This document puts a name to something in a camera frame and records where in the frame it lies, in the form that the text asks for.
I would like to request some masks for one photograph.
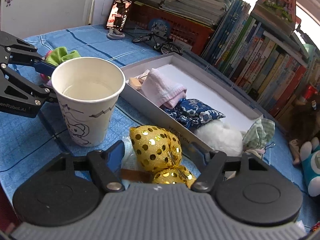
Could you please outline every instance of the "smartphone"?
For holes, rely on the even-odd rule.
[[[128,15],[128,10],[132,0],[114,0],[107,22],[107,29],[117,29],[121,31]]]

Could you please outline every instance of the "blue tablecloth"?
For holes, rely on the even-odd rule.
[[[106,33],[102,26],[83,26],[33,36],[26,41],[38,47],[41,55],[56,47],[65,46],[69,51],[78,50],[83,57],[100,57],[119,67],[159,55],[146,44],[133,44],[130,35],[126,39],[113,41],[106,37]],[[201,68],[207,66],[206,62],[193,53],[185,52],[184,57]],[[33,68],[20,65],[10,67],[33,83],[43,83]],[[212,74],[223,79],[219,73]],[[95,148],[107,149],[115,141],[128,136],[129,127],[148,123],[143,115],[120,97],[112,114],[107,136]],[[46,103],[35,119],[0,113],[0,134],[0,183],[10,201],[20,184],[60,152],[69,151],[80,156],[94,149],[80,147],[72,142],[58,104]],[[309,228],[319,219],[320,207],[308,197],[301,168],[292,166],[287,142],[277,128],[273,141],[276,145],[267,149],[264,161],[301,189],[304,203],[298,219]]]

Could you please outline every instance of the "water in cup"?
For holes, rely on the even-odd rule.
[[[77,82],[68,86],[62,93],[78,100],[97,100],[113,94],[105,84],[93,81]]]

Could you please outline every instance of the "miniature bicycle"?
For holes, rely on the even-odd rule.
[[[158,38],[161,38],[161,39],[166,39],[166,41],[164,43],[160,44],[160,43],[156,42],[155,36]],[[174,45],[172,43],[173,39],[161,37],[154,32],[147,33],[146,35],[143,35],[143,36],[135,37],[132,39],[132,43],[140,43],[140,42],[150,41],[151,39],[153,39],[155,41],[155,45],[153,46],[153,48],[156,51],[161,52],[161,54],[168,54],[171,52],[175,52],[175,53],[181,55],[182,51],[176,45]]]

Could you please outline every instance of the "paper cup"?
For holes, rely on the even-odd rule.
[[[79,57],[60,64],[51,78],[71,138],[84,147],[102,143],[125,86],[120,68],[101,58]]]

